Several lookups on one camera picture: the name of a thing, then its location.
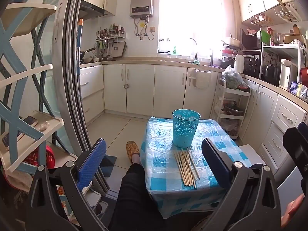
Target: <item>black phone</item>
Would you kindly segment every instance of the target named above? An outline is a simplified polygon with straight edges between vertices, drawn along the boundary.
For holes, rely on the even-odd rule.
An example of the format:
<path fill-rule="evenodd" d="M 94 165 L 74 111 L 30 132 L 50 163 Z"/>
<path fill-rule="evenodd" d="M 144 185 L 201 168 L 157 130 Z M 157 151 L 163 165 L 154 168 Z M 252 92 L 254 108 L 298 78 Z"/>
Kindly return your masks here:
<path fill-rule="evenodd" d="M 35 126 L 37 124 L 37 119 L 35 119 L 32 116 L 28 116 L 24 119 L 24 122 L 27 123 L 30 126 Z M 22 136 L 20 136 L 20 134 L 22 134 L 22 132 L 20 132 L 19 130 L 17 130 L 17 140 L 19 140 Z M 5 147 L 9 146 L 9 133 L 7 133 L 3 138 L 2 138 L 2 142 L 4 144 Z"/>

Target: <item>silver bolt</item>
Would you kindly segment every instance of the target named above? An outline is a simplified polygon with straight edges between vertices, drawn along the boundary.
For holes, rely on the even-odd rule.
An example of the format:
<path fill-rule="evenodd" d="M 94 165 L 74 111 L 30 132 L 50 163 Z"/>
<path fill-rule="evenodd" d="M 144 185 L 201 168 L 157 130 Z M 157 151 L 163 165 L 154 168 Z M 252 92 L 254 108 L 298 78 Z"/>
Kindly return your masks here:
<path fill-rule="evenodd" d="M 270 171 L 270 167 L 269 167 L 269 166 L 264 166 L 263 169 L 264 169 L 265 171 L 267 171 L 267 172 Z"/>
<path fill-rule="evenodd" d="M 241 162 L 239 162 L 239 161 L 236 161 L 236 162 L 234 163 L 234 166 L 240 168 L 240 167 L 243 166 L 243 164 L 242 164 Z"/>
<path fill-rule="evenodd" d="M 67 166 L 67 167 L 72 167 L 72 166 L 74 166 L 74 162 L 73 161 L 68 161 L 66 164 L 65 164 L 65 166 Z"/>
<path fill-rule="evenodd" d="M 38 167 L 38 170 L 39 171 L 43 171 L 45 169 L 45 166 L 44 165 L 40 165 L 39 167 Z"/>

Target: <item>window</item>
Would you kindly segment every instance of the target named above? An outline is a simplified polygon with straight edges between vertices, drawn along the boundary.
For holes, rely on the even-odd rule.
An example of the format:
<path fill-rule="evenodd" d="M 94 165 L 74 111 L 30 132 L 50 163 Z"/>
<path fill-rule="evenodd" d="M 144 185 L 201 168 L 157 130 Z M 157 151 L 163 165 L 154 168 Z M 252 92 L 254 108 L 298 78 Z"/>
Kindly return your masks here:
<path fill-rule="evenodd" d="M 209 58 L 221 53 L 223 10 L 221 0 L 160 0 L 159 52 Z"/>

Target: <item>table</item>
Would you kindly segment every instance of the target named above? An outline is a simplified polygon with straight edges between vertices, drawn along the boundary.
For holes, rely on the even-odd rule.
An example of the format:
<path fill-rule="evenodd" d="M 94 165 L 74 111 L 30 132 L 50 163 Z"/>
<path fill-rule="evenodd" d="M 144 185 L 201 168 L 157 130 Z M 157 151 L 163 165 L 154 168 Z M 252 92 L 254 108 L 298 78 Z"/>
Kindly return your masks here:
<path fill-rule="evenodd" d="M 180 212 L 213 209 L 225 190 L 219 187 L 202 155 L 201 144 L 211 139 L 216 147 L 226 152 L 233 161 L 246 167 L 251 163 L 235 142 L 214 120 L 200 120 L 190 150 L 200 175 L 197 189 L 184 186 L 173 154 L 180 148 L 172 144 L 172 119 L 150 118 L 141 145 L 141 163 L 145 169 L 146 187 L 164 218 Z"/>

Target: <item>person's leg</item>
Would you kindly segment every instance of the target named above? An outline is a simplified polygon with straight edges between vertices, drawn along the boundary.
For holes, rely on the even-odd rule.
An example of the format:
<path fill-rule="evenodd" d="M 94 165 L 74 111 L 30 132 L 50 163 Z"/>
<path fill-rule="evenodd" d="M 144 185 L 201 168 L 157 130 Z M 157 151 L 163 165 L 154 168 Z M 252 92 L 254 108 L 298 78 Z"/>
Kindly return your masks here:
<path fill-rule="evenodd" d="M 122 179 L 118 200 L 108 229 L 110 231 L 161 231 L 165 221 L 145 186 L 145 173 L 135 142 L 127 143 L 132 165 Z"/>

